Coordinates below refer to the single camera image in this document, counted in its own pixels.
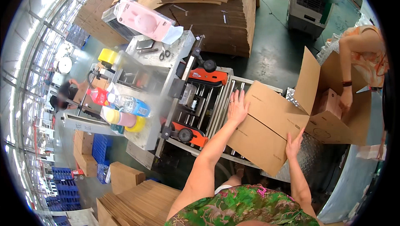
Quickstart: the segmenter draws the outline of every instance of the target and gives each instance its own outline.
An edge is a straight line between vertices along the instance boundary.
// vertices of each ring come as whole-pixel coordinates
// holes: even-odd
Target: blue bottle label
[[[136,107],[132,111],[132,114],[141,117],[147,117],[149,113],[150,113],[150,108],[148,107],[148,105],[145,104],[143,101],[136,99]]]

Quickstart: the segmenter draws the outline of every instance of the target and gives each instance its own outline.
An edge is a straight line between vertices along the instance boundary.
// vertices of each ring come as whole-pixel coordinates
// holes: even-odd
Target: scissors
[[[164,60],[165,57],[169,57],[171,52],[164,48],[164,44],[161,44],[162,52],[160,54],[160,61]]]

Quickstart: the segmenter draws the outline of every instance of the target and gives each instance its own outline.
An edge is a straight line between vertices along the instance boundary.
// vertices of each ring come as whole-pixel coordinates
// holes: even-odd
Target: open cardboard box
[[[254,81],[245,95],[251,102],[248,115],[238,126],[227,145],[249,161],[275,176],[286,161],[287,133],[295,138],[303,127],[323,143],[365,145],[370,121],[370,91],[355,93],[367,83],[352,67],[353,105],[348,114],[338,119],[329,111],[313,114],[314,103],[328,88],[342,94],[342,72],[336,52],[320,66],[304,47],[303,62],[294,98],[302,109],[288,102],[265,84]]]

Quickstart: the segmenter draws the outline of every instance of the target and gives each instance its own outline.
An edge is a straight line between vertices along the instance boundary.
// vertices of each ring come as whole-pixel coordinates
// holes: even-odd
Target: green floral dress
[[[231,226],[248,220],[277,225],[318,226],[290,196],[258,185],[223,189],[214,197],[189,204],[165,226]]]

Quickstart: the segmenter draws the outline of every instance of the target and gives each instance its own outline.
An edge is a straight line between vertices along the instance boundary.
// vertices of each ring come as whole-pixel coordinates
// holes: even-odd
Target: black cap
[[[52,95],[51,97],[50,97],[50,105],[51,105],[51,107],[53,107],[54,108],[54,110],[57,112],[58,110],[58,100],[57,100],[57,97],[56,96],[54,96],[54,95]]]
[[[68,108],[68,103],[67,102],[62,102],[61,106],[58,106],[58,98],[54,95],[51,96],[50,98],[50,105],[54,108],[56,113],[61,110],[65,110]]]

